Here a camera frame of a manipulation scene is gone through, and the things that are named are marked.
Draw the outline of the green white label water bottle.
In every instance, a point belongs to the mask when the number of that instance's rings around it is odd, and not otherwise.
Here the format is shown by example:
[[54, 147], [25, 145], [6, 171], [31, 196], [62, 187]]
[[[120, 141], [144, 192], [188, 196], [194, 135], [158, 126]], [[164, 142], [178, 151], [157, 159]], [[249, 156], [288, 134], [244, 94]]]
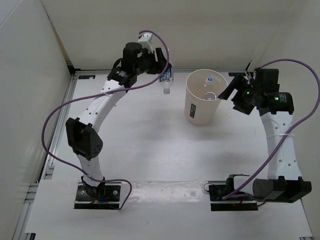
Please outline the green white label water bottle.
[[168, 68], [159, 79], [159, 84], [162, 87], [163, 93], [165, 95], [170, 94], [173, 83], [174, 83], [174, 70], [172, 65], [169, 64]]

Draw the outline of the clear unlabelled plastic bottle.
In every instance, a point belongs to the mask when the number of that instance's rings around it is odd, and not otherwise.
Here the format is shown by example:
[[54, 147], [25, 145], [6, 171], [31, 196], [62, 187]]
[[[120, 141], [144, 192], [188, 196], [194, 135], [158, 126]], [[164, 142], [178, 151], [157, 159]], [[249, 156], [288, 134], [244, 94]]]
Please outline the clear unlabelled plastic bottle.
[[213, 84], [214, 80], [211, 77], [207, 77], [204, 81], [204, 87], [207, 88]]

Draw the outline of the blue label clear water bottle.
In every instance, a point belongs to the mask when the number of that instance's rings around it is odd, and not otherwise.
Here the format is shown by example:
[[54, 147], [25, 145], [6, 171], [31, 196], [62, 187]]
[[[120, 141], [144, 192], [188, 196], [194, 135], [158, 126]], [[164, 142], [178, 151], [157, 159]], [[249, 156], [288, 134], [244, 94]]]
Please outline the blue label clear water bottle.
[[217, 96], [214, 92], [209, 91], [204, 94], [203, 99], [206, 101], [214, 101], [217, 99]]

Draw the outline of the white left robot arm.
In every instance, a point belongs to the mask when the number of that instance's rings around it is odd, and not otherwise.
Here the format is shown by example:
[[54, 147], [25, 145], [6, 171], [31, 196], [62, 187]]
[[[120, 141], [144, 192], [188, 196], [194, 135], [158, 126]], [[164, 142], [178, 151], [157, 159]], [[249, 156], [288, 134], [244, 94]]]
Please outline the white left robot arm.
[[68, 145], [85, 172], [81, 177], [85, 191], [94, 200], [100, 200], [105, 195], [105, 177], [102, 175], [98, 158], [103, 148], [103, 141], [98, 135], [103, 121], [128, 89], [137, 82], [139, 75], [160, 75], [169, 67], [161, 48], [149, 51], [140, 43], [127, 43], [122, 57], [115, 61], [106, 78], [101, 90], [102, 96], [94, 98], [78, 117], [70, 117], [66, 121]]

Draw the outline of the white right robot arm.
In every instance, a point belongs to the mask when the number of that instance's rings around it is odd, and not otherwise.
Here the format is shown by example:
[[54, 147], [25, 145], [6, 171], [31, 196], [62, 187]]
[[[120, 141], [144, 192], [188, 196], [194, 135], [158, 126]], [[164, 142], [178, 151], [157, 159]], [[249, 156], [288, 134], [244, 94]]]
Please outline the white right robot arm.
[[254, 79], [237, 75], [218, 96], [227, 100], [233, 91], [233, 108], [245, 115], [257, 109], [263, 124], [268, 158], [252, 175], [233, 174], [226, 180], [222, 200], [249, 196], [262, 203], [294, 203], [312, 191], [298, 167], [292, 130], [294, 101], [289, 92], [280, 91], [279, 72], [270, 69]]

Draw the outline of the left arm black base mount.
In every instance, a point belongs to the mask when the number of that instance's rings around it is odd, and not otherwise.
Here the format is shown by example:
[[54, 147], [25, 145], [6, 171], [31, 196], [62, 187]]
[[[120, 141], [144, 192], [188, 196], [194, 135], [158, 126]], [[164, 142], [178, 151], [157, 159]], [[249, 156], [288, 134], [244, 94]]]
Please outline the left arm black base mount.
[[98, 194], [88, 193], [82, 182], [78, 183], [74, 206], [76, 210], [117, 210], [120, 208], [121, 183], [105, 184]]

